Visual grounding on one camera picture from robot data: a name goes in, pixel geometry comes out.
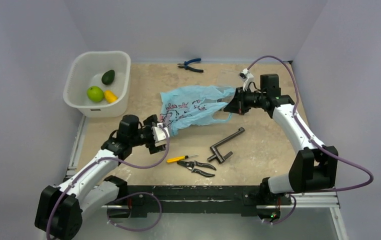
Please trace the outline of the white plastic basin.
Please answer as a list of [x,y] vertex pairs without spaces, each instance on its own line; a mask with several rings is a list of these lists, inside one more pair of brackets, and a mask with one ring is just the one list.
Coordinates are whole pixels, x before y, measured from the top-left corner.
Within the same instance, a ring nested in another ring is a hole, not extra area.
[[[111,85],[101,82],[102,75],[115,71]],[[126,112],[130,93],[131,58],[124,51],[89,51],[79,55],[73,62],[63,91],[64,102],[88,118],[118,117]],[[87,89],[100,87],[103,92],[112,91],[117,101],[108,103],[92,102],[87,97]]]

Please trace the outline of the yellow fake fruit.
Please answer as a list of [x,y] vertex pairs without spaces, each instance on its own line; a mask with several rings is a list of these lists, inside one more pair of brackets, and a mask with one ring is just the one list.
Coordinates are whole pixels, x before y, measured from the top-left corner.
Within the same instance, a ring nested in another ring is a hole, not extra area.
[[110,90],[104,91],[104,98],[109,104],[114,103],[118,100],[118,97]]

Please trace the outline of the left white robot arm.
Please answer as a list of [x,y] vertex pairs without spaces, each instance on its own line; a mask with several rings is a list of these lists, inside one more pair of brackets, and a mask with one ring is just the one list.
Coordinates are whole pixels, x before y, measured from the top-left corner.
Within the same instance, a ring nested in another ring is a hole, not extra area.
[[142,169],[126,162],[134,147],[145,146],[150,154],[168,154],[170,131],[165,123],[151,115],[140,121],[136,115],[124,115],[85,167],[59,185],[48,185],[39,197],[34,225],[48,240],[71,240],[83,221],[104,204],[123,204],[132,194],[127,182],[104,177],[120,165]]

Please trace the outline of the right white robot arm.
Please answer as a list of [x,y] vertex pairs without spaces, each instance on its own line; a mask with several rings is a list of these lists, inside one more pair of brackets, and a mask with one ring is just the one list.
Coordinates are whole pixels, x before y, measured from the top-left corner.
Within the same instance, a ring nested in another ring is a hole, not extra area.
[[285,193],[315,192],[334,187],[338,161],[325,154],[327,150],[337,155],[334,146],[322,142],[314,144],[317,137],[302,121],[297,121],[298,111],[289,95],[282,95],[277,74],[263,74],[261,89],[251,91],[254,76],[247,70],[239,73],[242,87],[235,90],[234,97],[223,109],[228,113],[244,115],[252,108],[261,108],[283,130],[296,156],[287,174],[264,178],[260,184],[259,197],[267,204]]

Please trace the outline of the light blue plastic bag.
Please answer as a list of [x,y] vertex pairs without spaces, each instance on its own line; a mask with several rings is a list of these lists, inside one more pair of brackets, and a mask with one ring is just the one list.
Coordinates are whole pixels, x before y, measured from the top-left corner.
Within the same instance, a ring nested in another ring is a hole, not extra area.
[[236,89],[231,86],[188,85],[161,92],[161,112],[169,114],[169,134],[178,135],[179,130],[192,125],[207,126],[223,124],[230,121],[226,118],[215,118],[215,113],[223,108],[234,97]]

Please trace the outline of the dark green fake avocado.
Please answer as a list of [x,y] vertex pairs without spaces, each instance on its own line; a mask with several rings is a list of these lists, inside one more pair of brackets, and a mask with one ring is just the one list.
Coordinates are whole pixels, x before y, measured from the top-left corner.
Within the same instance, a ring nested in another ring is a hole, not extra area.
[[115,80],[116,72],[113,69],[108,70],[105,72],[101,77],[101,82],[105,86],[111,85]]

